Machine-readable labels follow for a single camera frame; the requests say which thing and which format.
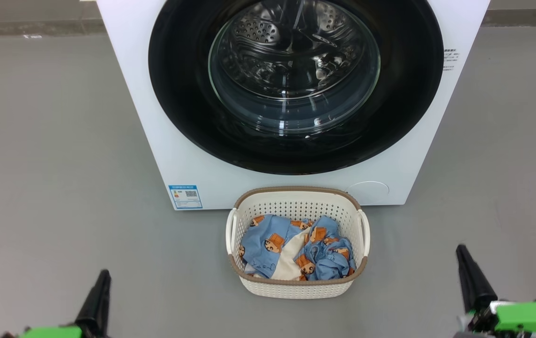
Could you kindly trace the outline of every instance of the washing machine door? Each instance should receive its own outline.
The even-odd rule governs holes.
[[[149,45],[157,99],[226,162],[305,175],[396,143],[443,70],[427,0],[168,0]]]

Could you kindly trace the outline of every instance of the basket handle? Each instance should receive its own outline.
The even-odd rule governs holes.
[[[236,208],[233,208],[228,214],[228,220],[226,221],[226,251],[228,254],[232,254],[232,239],[234,238],[234,231],[236,227]]]
[[[370,252],[370,224],[363,210],[359,209],[357,212],[359,214],[360,224],[364,230],[364,257],[367,257]]]

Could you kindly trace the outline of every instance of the brown basket rim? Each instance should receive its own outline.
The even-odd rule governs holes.
[[[362,263],[360,263],[360,267],[358,267],[358,269],[355,272],[353,272],[351,276],[345,277],[345,278],[338,278],[338,279],[332,279],[332,280],[277,280],[277,279],[268,279],[268,278],[259,278],[259,277],[249,276],[244,271],[240,270],[238,266],[236,266],[236,262],[234,261],[233,255],[229,254],[228,258],[231,261],[232,268],[234,269],[234,271],[240,278],[246,279],[249,282],[272,284],[272,285],[287,285],[287,286],[320,286],[320,285],[335,285],[335,284],[349,283],[360,276],[360,274],[366,268],[366,264],[368,261],[368,257],[364,256],[364,258],[362,258]]]
[[[345,191],[332,189],[332,188],[320,188],[317,186],[274,186],[270,188],[257,188],[254,190],[247,191],[242,196],[240,196],[238,200],[236,201],[236,203],[234,204],[234,207],[238,209],[242,201],[244,201],[247,197],[251,195],[261,194],[262,192],[280,192],[280,191],[326,192],[327,194],[340,195],[348,199],[353,204],[353,206],[356,207],[356,210],[362,209],[362,206],[360,206],[360,203],[358,203],[356,199],[354,199],[351,195],[349,195]]]
[[[271,188],[258,188],[254,190],[247,191],[242,196],[239,197],[239,199],[236,201],[234,207],[238,209],[238,207],[241,205],[242,201],[244,201],[247,197],[255,194],[260,194],[262,192],[280,192],[280,191],[308,191],[308,192],[326,192],[329,194],[336,194],[345,197],[348,199],[354,207],[356,207],[356,210],[362,209],[360,206],[360,203],[356,201],[351,195],[346,193],[345,191],[337,190],[337,189],[331,189],[331,188],[319,188],[315,186],[275,186]],[[350,283],[354,279],[358,278],[360,274],[364,271],[366,268],[366,264],[368,261],[368,257],[364,256],[362,258],[362,263],[360,263],[360,266],[354,271],[353,274],[349,277],[345,278],[339,278],[339,279],[332,279],[332,280],[311,280],[311,281],[300,281],[300,280],[275,280],[275,279],[268,279],[268,278],[258,278],[254,276],[249,276],[244,271],[242,271],[237,265],[236,261],[234,260],[234,256],[232,254],[228,255],[228,258],[230,260],[230,263],[232,265],[232,268],[236,272],[236,274],[243,278],[244,280],[248,280],[249,282],[255,282],[255,283],[263,283],[263,284],[272,284],[272,285],[286,285],[286,286],[321,286],[321,285],[335,285],[335,284],[345,284]]]

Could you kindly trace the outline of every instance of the wall baseboard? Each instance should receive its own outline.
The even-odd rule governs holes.
[[[482,27],[536,26],[536,9],[489,9]],[[63,37],[107,34],[101,19],[0,22],[0,37]]]
[[[536,27],[536,9],[489,9],[481,27]]]

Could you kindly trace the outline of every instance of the blue garment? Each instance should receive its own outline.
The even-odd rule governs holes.
[[[274,274],[282,248],[301,231],[300,227],[291,224],[289,218],[276,215],[256,217],[242,236],[242,248],[239,248],[239,252],[256,270],[255,273],[270,278]]]
[[[327,216],[311,226],[307,244],[295,261],[307,280],[343,278],[356,271],[351,242],[339,235],[339,225]]]

